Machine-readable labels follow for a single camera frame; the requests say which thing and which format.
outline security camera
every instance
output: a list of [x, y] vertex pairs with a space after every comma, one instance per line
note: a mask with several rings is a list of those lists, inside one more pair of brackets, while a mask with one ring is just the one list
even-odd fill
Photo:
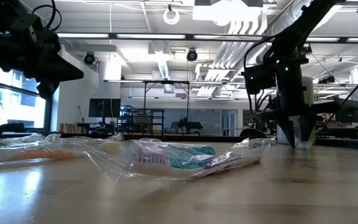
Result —
[[195, 60], [197, 60], [196, 49], [190, 49], [189, 52], [187, 53], [187, 61], [194, 62]]
[[98, 59], [94, 56], [94, 52], [87, 52], [84, 58], [84, 63], [87, 65], [94, 65]]

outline window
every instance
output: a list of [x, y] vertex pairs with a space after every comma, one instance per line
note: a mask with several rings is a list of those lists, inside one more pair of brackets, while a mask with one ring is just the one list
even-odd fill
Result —
[[51, 104], [40, 97], [34, 78], [0, 69], [0, 125], [22, 123], [29, 129], [49, 129]]

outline desk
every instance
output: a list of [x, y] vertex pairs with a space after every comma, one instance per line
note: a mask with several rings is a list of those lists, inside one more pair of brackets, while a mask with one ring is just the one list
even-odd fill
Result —
[[358, 223], [358, 151], [275, 146], [260, 164], [171, 184], [114, 185], [86, 159], [0, 166], [0, 223]]
[[322, 130], [322, 136], [335, 136], [336, 138], [358, 139], [358, 128], [329, 128]]

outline plastic wrap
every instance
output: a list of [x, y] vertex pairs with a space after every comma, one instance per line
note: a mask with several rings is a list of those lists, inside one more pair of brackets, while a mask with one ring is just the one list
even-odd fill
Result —
[[3, 139], [3, 143], [10, 143], [0, 147], [0, 162], [85, 157], [85, 151], [100, 149], [101, 146], [107, 142], [113, 143], [114, 141], [123, 140], [122, 135], [112, 136], [107, 139], [84, 137], [62, 139], [60, 138], [60, 134], [51, 134], [43, 139], [40, 139], [38, 135], [31, 136], [28, 136], [31, 138], [25, 139]]
[[38, 133], [33, 133], [29, 136], [21, 137], [21, 138], [3, 138], [0, 139], [0, 147], [14, 147], [20, 146], [22, 144], [38, 142], [44, 140], [45, 136]]
[[309, 150], [313, 145], [313, 141], [300, 141], [298, 138], [295, 138], [295, 148], [301, 151]]
[[260, 162], [272, 144], [273, 139], [245, 140], [217, 156], [205, 145], [131, 140], [85, 153], [115, 180], [191, 180]]

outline metal shelf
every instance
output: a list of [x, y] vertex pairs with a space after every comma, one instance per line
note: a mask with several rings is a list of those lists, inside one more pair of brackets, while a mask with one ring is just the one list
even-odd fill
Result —
[[161, 109], [121, 109], [117, 121], [117, 131], [125, 134], [164, 133], [164, 110]]

